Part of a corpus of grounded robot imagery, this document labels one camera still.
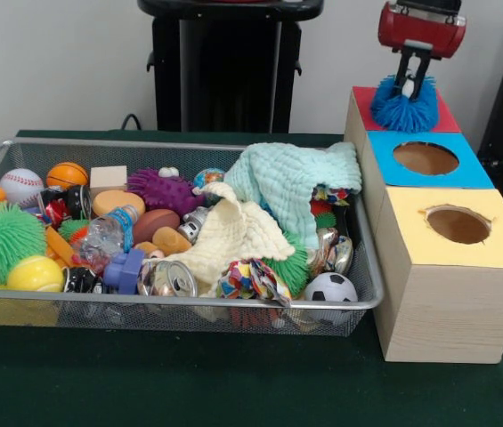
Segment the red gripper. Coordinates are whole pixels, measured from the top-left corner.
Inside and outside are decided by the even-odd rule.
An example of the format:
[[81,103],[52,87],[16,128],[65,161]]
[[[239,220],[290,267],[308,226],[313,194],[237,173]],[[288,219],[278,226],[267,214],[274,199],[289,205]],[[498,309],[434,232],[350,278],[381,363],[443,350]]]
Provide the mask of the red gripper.
[[[378,23],[378,41],[401,53],[393,95],[402,93],[412,57],[412,50],[403,47],[428,50],[436,59],[448,59],[455,54],[466,33],[466,18],[459,14],[461,5],[461,1],[385,2]],[[429,64],[429,55],[419,56],[413,98],[420,95]]]

